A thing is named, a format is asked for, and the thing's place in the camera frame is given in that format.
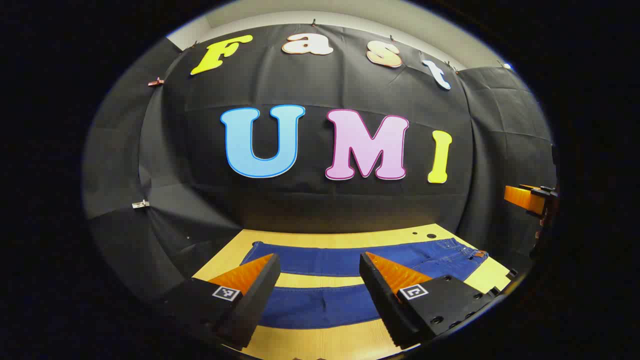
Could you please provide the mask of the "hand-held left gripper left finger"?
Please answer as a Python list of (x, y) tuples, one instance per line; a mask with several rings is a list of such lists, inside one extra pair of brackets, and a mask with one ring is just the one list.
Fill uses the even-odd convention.
[(280, 275), (280, 258), (270, 253), (209, 280), (192, 277), (160, 297), (160, 314), (201, 341), (240, 351)]

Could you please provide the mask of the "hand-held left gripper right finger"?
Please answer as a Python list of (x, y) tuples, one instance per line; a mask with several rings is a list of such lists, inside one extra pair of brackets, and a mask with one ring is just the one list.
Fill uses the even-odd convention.
[(365, 251), (359, 275), (391, 340), (402, 350), (447, 337), (499, 296), (481, 292), (452, 275), (431, 277)]

